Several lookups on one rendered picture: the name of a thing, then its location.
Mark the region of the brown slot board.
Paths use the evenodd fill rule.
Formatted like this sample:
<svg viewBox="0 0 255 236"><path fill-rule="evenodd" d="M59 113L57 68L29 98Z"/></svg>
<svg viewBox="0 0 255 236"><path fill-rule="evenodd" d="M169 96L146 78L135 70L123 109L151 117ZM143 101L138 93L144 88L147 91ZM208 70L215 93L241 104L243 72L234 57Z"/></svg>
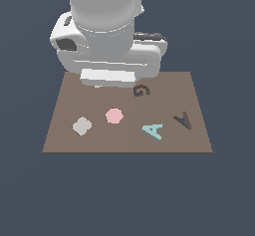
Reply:
<svg viewBox="0 0 255 236"><path fill-rule="evenodd" d="M132 88L94 88L80 76L67 72L50 123L43 151L76 152L198 152L212 151L191 75L161 72ZM118 124L107 122L106 113L120 109ZM85 135L73 131L80 117L92 122ZM144 125L162 124L161 141L143 133Z"/></svg>

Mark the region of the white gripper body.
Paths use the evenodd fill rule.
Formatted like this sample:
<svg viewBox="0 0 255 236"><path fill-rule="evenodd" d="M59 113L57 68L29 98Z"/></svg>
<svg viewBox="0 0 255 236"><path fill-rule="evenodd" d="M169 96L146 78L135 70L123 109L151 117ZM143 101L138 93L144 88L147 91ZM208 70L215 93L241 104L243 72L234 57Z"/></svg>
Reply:
<svg viewBox="0 0 255 236"><path fill-rule="evenodd" d="M80 80L93 87L132 88L137 82L134 72L82 69Z"/></svg>

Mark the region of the grey rounded block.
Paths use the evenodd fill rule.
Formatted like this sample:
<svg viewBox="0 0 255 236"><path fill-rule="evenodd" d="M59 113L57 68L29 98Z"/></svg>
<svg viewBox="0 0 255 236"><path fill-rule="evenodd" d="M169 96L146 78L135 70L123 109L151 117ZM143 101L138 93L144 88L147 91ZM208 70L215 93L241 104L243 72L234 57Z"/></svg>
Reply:
<svg viewBox="0 0 255 236"><path fill-rule="evenodd" d="M89 129L92 128L92 122L85 117L80 117L73 123L72 129L78 135L85 135Z"/></svg>

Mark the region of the teal letter A block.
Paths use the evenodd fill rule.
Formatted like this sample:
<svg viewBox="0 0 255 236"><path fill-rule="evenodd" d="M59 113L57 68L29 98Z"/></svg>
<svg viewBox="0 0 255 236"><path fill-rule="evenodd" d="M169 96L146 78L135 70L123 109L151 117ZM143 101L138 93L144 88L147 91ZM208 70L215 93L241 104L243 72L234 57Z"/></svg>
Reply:
<svg viewBox="0 0 255 236"><path fill-rule="evenodd" d="M152 138L156 139L157 141L161 141L161 135L157 133L159 129L162 129L162 124L150 124L144 125L141 128L141 131Z"/></svg>

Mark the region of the pink hexagon block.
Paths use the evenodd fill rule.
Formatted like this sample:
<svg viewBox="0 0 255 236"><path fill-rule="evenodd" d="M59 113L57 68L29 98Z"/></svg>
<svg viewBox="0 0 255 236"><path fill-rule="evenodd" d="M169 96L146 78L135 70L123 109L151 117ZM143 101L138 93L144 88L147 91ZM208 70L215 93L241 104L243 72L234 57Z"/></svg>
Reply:
<svg viewBox="0 0 255 236"><path fill-rule="evenodd" d="M108 123L118 124L124 118L123 112L120 109L110 109L106 113Z"/></svg>

